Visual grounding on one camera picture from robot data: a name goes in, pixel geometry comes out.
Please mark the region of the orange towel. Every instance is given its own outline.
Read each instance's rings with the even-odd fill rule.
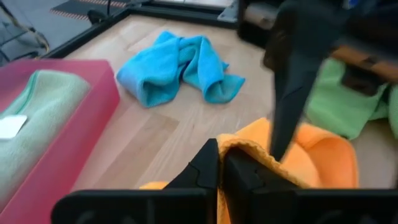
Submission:
[[[261,164],[302,188],[358,187],[358,168],[351,144],[328,131],[302,124],[281,163],[268,154],[271,125],[261,118],[236,134],[217,137],[220,159],[238,146]],[[151,182],[140,189],[162,189],[166,182]],[[218,223],[230,224],[222,191],[218,193]]]

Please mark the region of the towel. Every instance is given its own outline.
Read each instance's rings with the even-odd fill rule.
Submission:
[[[369,120],[389,118],[398,138],[398,87],[390,90],[389,103],[381,98],[387,85],[374,96],[365,96],[341,84],[345,63],[328,59],[314,84],[306,115],[312,124],[350,140],[359,136]]]
[[[356,157],[347,140],[303,123],[279,163],[268,153],[270,132],[270,122],[261,118],[236,134],[220,134],[217,142],[221,162],[229,149],[238,147],[302,188],[358,188]],[[140,189],[162,189],[166,185],[166,182],[151,182]],[[230,224],[225,198],[220,189],[217,215],[219,224]]]
[[[0,211],[89,89],[90,85],[76,75],[39,70],[30,76],[22,93],[0,114],[0,119],[11,114],[27,116],[16,137],[0,141]]]
[[[116,79],[147,108],[173,100],[180,79],[201,90],[206,102],[227,103],[244,83],[225,74],[227,68],[205,36],[184,38],[165,31],[152,47],[128,60]]]

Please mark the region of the green towel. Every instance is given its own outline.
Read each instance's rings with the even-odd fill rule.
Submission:
[[[369,120],[389,118],[398,138],[398,87],[391,88],[387,104],[381,100],[387,85],[380,86],[374,96],[364,96],[341,84],[344,73],[344,62],[330,58],[323,64],[307,104],[311,123],[351,140]]]
[[[89,89],[90,85],[77,75],[36,71],[24,91],[0,114],[0,118],[27,116],[16,137],[0,140],[0,212]]]

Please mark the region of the wooden table surface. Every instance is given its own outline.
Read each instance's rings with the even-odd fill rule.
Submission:
[[[170,103],[143,108],[121,86],[121,102],[81,172],[75,189],[135,189],[154,180],[172,180],[208,138],[233,133],[272,113],[273,74],[262,68],[263,51],[241,42],[233,30],[151,17],[130,16],[67,58],[109,60],[115,74],[163,31],[206,35],[230,73],[246,78],[236,98],[210,105],[201,93],[182,84]],[[397,143],[388,124],[366,126],[354,145],[363,187],[389,187],[395,179]]]

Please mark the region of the red tray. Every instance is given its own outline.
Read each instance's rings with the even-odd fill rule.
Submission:
[[[77,74],[91,89],[0,213],[0,224],[50,223],[52,207],[70,192],[120,100],[105,60],[20,60],[0,68],[0,111],[41,69]]]

